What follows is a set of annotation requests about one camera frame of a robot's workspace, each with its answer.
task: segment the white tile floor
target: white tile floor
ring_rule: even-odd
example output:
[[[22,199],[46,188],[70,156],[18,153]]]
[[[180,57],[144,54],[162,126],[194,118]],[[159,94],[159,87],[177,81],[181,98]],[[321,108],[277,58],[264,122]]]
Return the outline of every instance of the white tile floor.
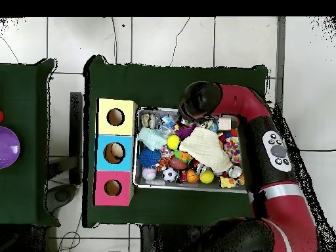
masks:
[[[131,18],[129,17],[114,18],[115,33],[112,18],[10,19],[9,23],[4,26],[6,28],[3,28],[0,22],[0,37],[2,38],[0,39],[0,62],[16,63],[16,57],[20,63],[27,64],[34,64],[42,58],[57,59],[56,73],[50,83],[50,154],[66,156],[68,155],[70,92],[83,92],[84,78],[81,72],[86,61],[94,54],[102,54],[111,64],[115,63],[115,59],[117,59],[118,64],[133,62],[168,66],[172,60],[177,40],[176,35],[187,20],[187,17],[133,18],[132,44]],[[328,126],[323,123],[326,122],[326,115],[335,119],[335,110],[330,102],[323,102],[322,97],[324,96],[323,100],[325,100],[326,94],[329,97],[335,96],[335,94],[331,94],[332,88],[335,88],[335,82],[332,76],[329,79],[323,79],[322,82],[329,84],[323,92],[319,90],[318,86],[314,87],[314,84],[311,83],[316,80],[314,79],[316,71],[328,71],[332,74],[335,72],[335,67],[332,70],[327,68],[330,63],[325,63],[325,66],[322,63],[320,64],[321,68],[318,67],[315,72],[313,71],[310,65],[315,64],[316,59],[325,59],[327,55],[331,54],[323,52],[316,54],[317,49],[314,44],[310,45],[310,39],[306,39],[306,41],[299,39],[297,31],[295,31],[297,21],[303,30],[311,31],[307,22],[295,19],[288,20],[289,25],[286,31],[286,55],[288,56],[286,56],[285,65],[289,73],[287,70],[285,71],[284,114],[285,117],[288,117],[287,122],[292,133],[297,137],[298,147],[330,148],[335,143],[335,139],[326,136],[326,134],[332,131],[332,123]],[[277,23],[275,16],[217,17],[215,29],[214,23],[214,18],[191,17],[178,36],[178,44],[171,65],[212,67],[215,64],[215,66],[250,68],[255,64],[264,64],[269,69],[269,76],[275,77]],[[116,52],[114,51],[115,36],[117,37]],[[309,58],[307,55],[299,55],[301,49],[306,49]],[[312,58],[314,55],[320,55],[320,57]],[[313,94],[312,91],[319,92],[315,95],[319,95],[316,97],[317,99],[307,100],[303,96],[306,89],[303,83],[307,79],[307,75],[310,81],[309,86],[315,88],[311,89],[310,93]],[[266,99],[274,101],[274,94],[275,80],[271,79]],[[305,106],[296,105],[303,99],[306,101]],[[328,112],[320,109],[325,106],[330,108]],[[313,134],[315,132],[309,128],[311,125],[312,128],[319,129],[323,133],[323,136],[319,136],[319,144],[317,140],[314,140]],[[332,172],[333,168],[330,165],[336,163],[335,154],[324,156],[323,154],[310,153],[304,154],[303,158],[312,175],[313,182],[321,181],[322,184],[319,183],[316,193],[326,215],[333,223],[336,223],[335,210],[331,206],[333,198],[326,194],[328,190],[335,193],[335,187],[326,187],[330,179],[323,178],[328,171]],[[67,173],[56,177],[55,180],[67,182]],[[128,240],[129,225],[127,224],[101,224],[97,228],[83,228],[80,221],[81,193],[80,188],[74,200],[56,212],[61,227],[49,231],[49,237],[52,238],[49,240],[51,252],[57,252],[61,237],[70,231],[75,231],[78,224],[77,232],[81,236],[81,241],[70,252],[140,252],[139,229],[134,224],[130,226],[130,235],[134,238],[131,240]],[[73,236],[70,234],[69,238],[63,240],[62,249],[71,246]]]

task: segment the colorful box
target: colorful box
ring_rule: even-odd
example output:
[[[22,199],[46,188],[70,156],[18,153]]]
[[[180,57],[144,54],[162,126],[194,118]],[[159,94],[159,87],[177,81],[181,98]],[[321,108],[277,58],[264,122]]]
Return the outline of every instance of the colorful box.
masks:
[[[134,191],[132,182],[135,113],[130,100],[96,100],[93,205],[128,206]],[[122,156],[114,154],[115,147]]]

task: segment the white cloth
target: white cloth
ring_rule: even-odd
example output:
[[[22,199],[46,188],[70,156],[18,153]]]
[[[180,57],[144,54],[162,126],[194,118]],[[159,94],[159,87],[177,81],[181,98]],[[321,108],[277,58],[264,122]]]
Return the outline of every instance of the white cloth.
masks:
[[[217,134],[209,129],[196,127],[192,134],[181,142],[179,150],[187,152],[216,173],[226,172],[232,166],[228,154],[219,145]]]

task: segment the purple bowl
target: purple bowl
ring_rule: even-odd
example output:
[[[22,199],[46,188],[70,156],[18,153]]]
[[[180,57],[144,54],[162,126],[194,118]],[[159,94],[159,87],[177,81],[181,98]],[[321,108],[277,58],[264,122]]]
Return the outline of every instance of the purple bowl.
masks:
[[[20,141],[15,133],[0,127],[0,169],[11,166],[20,153]]]

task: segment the green tablecloth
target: green tablecloth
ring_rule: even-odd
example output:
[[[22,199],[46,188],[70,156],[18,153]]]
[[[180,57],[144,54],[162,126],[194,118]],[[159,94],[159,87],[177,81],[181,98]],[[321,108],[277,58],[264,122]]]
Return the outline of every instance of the green tablecloth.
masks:
[[[85,136],[83,225],[101,223],[151,223],[208,225],[226,217],[250,217],[247,194],[191,192],[135,188],[128,207],[92,206],[95,138],[95,100],[133,100],[138,106],[177,108],[184,89],[195,81],[242,85],[265,94],[267,69],[171,68],[137,64],[109,65],[101,56],[91,57],[84,69]]]
[[[44,206],[47,180],[47,80],[54,60],[36,65],[0,64],[0,125],[13,130],[20,156],[0,169],[0,224],[58,226]]]

